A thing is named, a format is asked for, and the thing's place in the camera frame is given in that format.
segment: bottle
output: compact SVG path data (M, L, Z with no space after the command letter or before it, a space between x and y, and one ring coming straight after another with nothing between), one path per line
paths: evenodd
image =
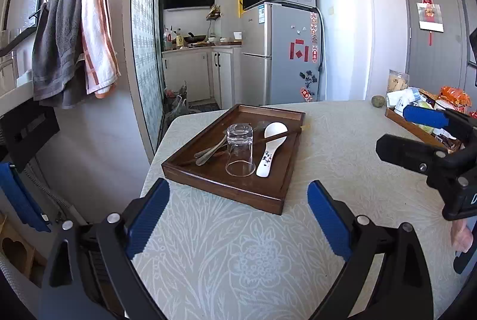
M172 50L172 34L166 27L164 27L164 50Z
M177 48L181 48L181 47L184 46L184 38L180 34L180 28L177 29L176 35L177 35L177 37L176 37Z

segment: sink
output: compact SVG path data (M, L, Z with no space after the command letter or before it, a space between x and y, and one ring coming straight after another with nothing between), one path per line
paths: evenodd
M0 97L0 117L30 98L33 98L33 82L31 81L3 94Z

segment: white and orange striped towel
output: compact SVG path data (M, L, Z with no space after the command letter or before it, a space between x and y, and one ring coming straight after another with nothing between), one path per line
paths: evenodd
M111 40L108 0L81 0L86 92L104 98L121 76Z

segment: white spoon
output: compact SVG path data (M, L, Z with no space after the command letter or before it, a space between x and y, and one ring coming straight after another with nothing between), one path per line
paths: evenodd
M281 122L274 122L267 126L265 129L265 138L275 136L280 133L288 132L288 129ZM273 160L273 155L275 154L278 147L285 142L287 138L282 137L275 141L267 142L265 147L265 153L260 161L260 164L257 168L257 176L259 177L268 177L270 174L271 161Z

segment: countertop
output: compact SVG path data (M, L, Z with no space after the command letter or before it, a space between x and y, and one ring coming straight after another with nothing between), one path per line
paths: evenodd
M208 50L211 48L238 48L241 47L241 45L215 45L211 44L206 47L189 47L189 48L182 48L182 49L174 49L172 51L164 51L162 54L163 55L168 55L168 54L174 54L176 52L189 52L189 51L204 51Z
M451 223L426 177L384 163L375 153L385 133L416 139L368 101L273 106L306 112L311 128L300 149L283 215L169 181L171 196L143 253L139 276L169 320L306 320L331 288L344 262L335 256L307 203L318 179L355 215L398 227L410 222L419 237L433 289L434 316L454 300L465 278L452 268ZM223 111L177 118L162 140L142 195L161 163ZM382 256L376 256L351 314L366 307Z

